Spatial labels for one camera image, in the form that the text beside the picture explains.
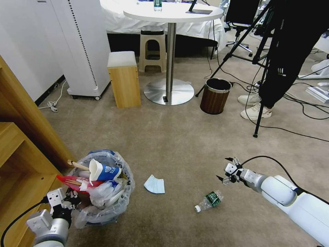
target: white bottle cap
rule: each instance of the white bottle cap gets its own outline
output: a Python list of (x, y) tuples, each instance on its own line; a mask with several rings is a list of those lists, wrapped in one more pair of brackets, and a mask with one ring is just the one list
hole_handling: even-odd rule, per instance
[(199, 207), (199, 205), (195, 206), (194, 208), (195, 208), (195, 211), (197, 213), (200, 213), (201, 212), (201, 208)]

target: wooden cabinet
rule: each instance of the wooden cabinet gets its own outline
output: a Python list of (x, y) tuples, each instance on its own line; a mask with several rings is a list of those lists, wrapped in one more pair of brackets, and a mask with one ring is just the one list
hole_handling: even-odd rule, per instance
[[(61, 187), (57, 174), (60, 172), (14, 123), (0, 122), (0, 233), (49, 190)], [(47, 207), (40, 205), (19, 219), (7, 232), (5, 246), (31, 246), (34, 233), (26, 220)]]
[(14, 122), (59, 169), (72, 154), (0, 56), (0, 122)]
[(118, 108), (141, 106), (137, 66), (108, 68)]

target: white air purifier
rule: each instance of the white air purifier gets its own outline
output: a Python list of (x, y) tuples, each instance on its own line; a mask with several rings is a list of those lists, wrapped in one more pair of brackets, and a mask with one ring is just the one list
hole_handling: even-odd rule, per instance
[(35, 0), (35, 12), (70, 86), (68, 93), (100, 99), (110, 82), (110, 46), (99, 0)]

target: round white table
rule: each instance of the round white table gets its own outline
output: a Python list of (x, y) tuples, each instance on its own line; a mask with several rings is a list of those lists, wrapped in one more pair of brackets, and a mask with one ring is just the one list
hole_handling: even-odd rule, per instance
[(160, 12), (154, 11), (153, 2), (137, 2), (123, 10), (124, 15), (132, 19), (168, 23), (166, 78), (151, 82), (144, 88), (145, 96), (154, 103), (179, 105), (189, 101), (194, 96), (194, 89), (189, 83), (173, 78), (176, 23), (214, 20), (222, 17), (223, 10), (213, 6), (196, 4), (194, 9), (212, 10), (212, 12), (210, 14), (186, 13), (190, 6), (189, 3), (163, 2)]

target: white tablecloth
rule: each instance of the white tablecloth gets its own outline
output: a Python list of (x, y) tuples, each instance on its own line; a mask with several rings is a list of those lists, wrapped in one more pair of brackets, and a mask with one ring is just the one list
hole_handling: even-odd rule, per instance
[[(165, 31), (167, 31), (167, 23), (139, 21), (126, 17), (123, 14), (124, 6), (127, 4), (136, 4), (136, 2), (136, 0), (100, 0), (100, 4), (105, 13), (106, 30), (109, 33), (140, 33), (141, 28), (147, 25), (163, 26)], [(220, 19), (214, 20), (214, 24), (215, 40), (218, 42), (218, 49), (221, 50), (226, 45), (224, 27)], [(177, 23), (176, 34), (196, 38), (214, 39), (212, 21)]]

